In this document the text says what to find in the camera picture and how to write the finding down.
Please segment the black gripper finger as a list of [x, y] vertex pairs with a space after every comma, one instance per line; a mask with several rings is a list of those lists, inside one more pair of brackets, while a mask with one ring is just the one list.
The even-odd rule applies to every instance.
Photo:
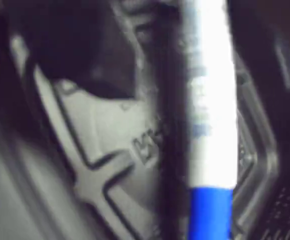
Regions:
[[9, 0], [7, 16], [31, 62], [105, 99], [136, 96], [136, 56], [109, 0]]
[[290, 1], [231, 0], [236, 49], [253, 77], [290, 175]]

